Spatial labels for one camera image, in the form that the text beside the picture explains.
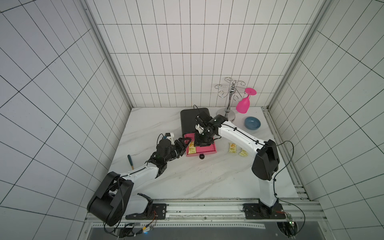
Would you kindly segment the pink top drawer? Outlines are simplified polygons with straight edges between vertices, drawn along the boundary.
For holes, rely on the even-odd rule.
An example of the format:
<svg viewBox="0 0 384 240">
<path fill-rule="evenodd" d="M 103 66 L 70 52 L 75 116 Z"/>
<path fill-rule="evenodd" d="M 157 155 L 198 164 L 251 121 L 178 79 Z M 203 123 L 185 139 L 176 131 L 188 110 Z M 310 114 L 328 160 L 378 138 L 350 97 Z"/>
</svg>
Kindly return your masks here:
<svg viewBox="0 0 384 240">
<path fill-rule="evenodd" d="M 189 148 L 188 147 L 187 150 L 186 150 L 188 158 L 198 158 L 200 160 L 204 160 L 206 156 L 214 155 L 214 154 L 216 154 L 218 152 L 215 143 L 212 143 L 209 146 L 208 145 L 198 146 L 196 141 L 195 141 L 195 134 L 186 134 L 183 137 L 184 138 L 191 138 L 192 142 L 195 142 L 195 147 L 196 147 L 196 150 L 197 150 L 197 152 L 195 154 L 188 155 L 188 148 Z"/>
</svg>

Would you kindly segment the black drawer cabinet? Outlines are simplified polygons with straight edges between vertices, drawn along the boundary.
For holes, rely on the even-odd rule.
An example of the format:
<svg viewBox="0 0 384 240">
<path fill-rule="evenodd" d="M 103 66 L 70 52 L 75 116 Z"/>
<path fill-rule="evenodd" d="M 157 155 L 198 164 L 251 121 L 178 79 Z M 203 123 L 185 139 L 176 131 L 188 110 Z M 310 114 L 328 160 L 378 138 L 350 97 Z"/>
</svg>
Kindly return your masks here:
<svg viewBox="0 0 384 240">
<path fill-rule="evenodd" d="M 182 136 L 186 134 L 193 134 L 196 130 L 196 117 L 200 113 L 206 113 L 210 116 L 208 108 L 201 109 L 186 109 L 180 112 Z"/>
</svg>

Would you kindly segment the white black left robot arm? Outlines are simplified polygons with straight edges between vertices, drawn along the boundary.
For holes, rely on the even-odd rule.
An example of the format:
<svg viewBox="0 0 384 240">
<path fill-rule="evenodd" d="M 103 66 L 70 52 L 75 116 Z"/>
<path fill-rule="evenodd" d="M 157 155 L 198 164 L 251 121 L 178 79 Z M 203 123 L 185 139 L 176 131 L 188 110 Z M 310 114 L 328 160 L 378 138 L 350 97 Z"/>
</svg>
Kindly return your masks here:
<svg viewBox="0 0 384 240">
<path fill-rule="evenodd" d="M 172 143 L 162 139 L 143 166 L 125 174 L 109 172 L 91 197 L 87 211 L 110 227 L 124 217 L 152 218 L 155 215 L 153 200 L 141 193 L 133 196 L 133 190 L 161 176 L 168 162 L 182 157 L 191 141 L 191 138 L 179 138 Z"/>
</svg>

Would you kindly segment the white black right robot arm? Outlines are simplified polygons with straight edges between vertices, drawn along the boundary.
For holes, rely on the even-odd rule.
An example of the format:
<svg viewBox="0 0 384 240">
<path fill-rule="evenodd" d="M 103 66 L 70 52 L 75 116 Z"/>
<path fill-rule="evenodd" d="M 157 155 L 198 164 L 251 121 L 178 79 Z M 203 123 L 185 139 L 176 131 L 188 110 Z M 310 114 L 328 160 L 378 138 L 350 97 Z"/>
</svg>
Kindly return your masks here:
<svg viewBox="0 0 384 240">
<path fill-rule="evenodd" d="M 236 144 L 254 158 L 251 170 L 259 179 L 260 196 L 256 209 L 249 213 L 262 219 L 269 219 L 279 211 L 280 203 L 275 190 L 279 170 L 277 144 L 273 140 L 263 141 L 241 130 L 222 115 L 214 118 L 206 113 L 195 118 L 195 146 L 207 147 L 215 142 L 214 136 L 225 138 Z"/>
</svg>

